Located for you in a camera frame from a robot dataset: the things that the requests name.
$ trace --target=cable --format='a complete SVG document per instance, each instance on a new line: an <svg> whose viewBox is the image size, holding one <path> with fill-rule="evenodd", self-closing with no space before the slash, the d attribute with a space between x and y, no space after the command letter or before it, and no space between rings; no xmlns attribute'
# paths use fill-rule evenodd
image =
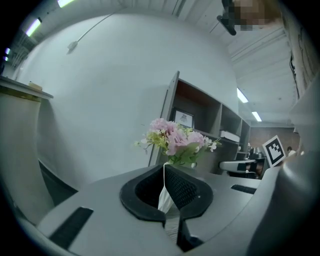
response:
<svg viewBox="0 0 320 256"><path fill-rule="evenodd" d="M95 26L97 26L98 24L100 24L100 23L103 22L105 19L109 18L110 16L114 15L115 13L120 12L120 11L122 11L122 10L124 10L124 9L125 9L125 8L122 8L122 9L120 9L120 10L116 10L116 11L114 11L113 13L107 15L107 16L104 17L102 20L100 20L100 21L97 22L95 25L93 25L91 28L89 28L86 32L84 32L83 35L80 36L77 41L71 42L71 43L68 45L68 49L69 49L68 53L70 53L71 51L73 51L74 48L76 48L76 46L78 45L78 42L79 42L82 38L84 38L84 36L85 36L86 34L88 34L89 31L91 31Z"/></svg>

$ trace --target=fluorescent light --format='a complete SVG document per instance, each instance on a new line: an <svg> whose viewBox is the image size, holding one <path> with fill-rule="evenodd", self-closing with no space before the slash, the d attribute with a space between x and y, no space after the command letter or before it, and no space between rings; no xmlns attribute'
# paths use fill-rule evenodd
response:
<svg viewBox="0 0 320 256"><path fill-rule="evenodd" d="M254 115L255 119L258 121L258 122L262 122L260 116L258 115L257 112L252 112L252 115Z"/></svg>
<svg viewBox="0 0 320 256"><path fill-rule="evenodd" d="M239 88L236 89L236 92L240 101L242 101L243 103L249 102L249 100L247 100L246 96L244 96L244 94L239 90Z"/></svg>
<svg viewBox="0 0 320 256"><path fill-rule="evenodd" d="M41 24L40 20L37 18L32 24L31 26L28 28L28 30L25 32L26 35L28 37L30 37L32 35L32 33L37 29L37 27L39 27L39 25Z"/></svg>
<svg viewBox="0 0 320 256"><path fill-rule="evenodd" d="M58 0L58 5L62 8L74 0Z"/></svg>

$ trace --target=white ceiling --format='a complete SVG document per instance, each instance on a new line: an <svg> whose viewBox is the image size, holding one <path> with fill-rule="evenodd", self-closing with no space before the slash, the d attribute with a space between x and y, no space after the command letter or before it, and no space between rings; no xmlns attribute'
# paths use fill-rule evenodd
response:
<svg viewBox="0 0 320 256"><path fill-rule="evenodd" d="M239 102L239 114L252 121L252 125L256 123L253 111L272 126L291 124L288 114L296 102L297 92L289 66L291 51L283 27L238 31L236 36L231 36L217 20L223 11L221 0L74 0L63 8L56 0L47 0L30 14L25 26L35 18L42 19L41 26L32 35L39 42L68 23L123 7L173 15L218 37L230 53L238 87L249 100L245 104Z"/></svg>

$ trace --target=picture frame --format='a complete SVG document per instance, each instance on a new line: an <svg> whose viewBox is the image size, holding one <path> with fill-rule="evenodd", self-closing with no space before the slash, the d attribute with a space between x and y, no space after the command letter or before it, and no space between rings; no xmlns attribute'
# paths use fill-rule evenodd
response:
<svg viewBox="0 0 320 256"><path fill-rule="evenodd" d="M195 116L179 108L173 108L172 120L184 127L195 128Z"/></svg>

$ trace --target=pink flower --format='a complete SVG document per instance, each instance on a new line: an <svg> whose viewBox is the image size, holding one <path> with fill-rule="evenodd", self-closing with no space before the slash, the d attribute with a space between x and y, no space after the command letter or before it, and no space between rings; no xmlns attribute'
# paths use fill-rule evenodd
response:
<svg viewBox="0 0 320 256"><path fill-rule="evenodd" d="M188 142L198 142L199 148L201 149L205 145L205 138L201 133L192 131L189 133Z"/></svg>
<svg viewBox="0 0 320 256"><path fill-rule="evenodd" d="M167 129L167 121L163 118L157 118L150 123L150 130L166 130Z"/></svg>
<svg viewBox="0 0 320 256"><path fill-rule="evenodd" d="M166 154L168 156L174 156L180 147L188 144L187 135L184 131L182 129L176 129L168 136L168 150Z"/></svg>
<svg viewBox="0 0 320 256"><path fill-rule="evenodd" d="M172 121L166 121L163 118L157 118L150 124L150 131L165 130L170 135L177 128L177 124Z"/></svg>
<svg viewBox="0 0 320 256"><path fill-rule="evenodd" d="M196 131L192 131L189 133L189 136L184 133L182 129L175 129L168 136L168 150L166 154L168 156L174 156L181 147L187 146L189 143L199 143L199 149L205 144L204 136Z"/></svg>

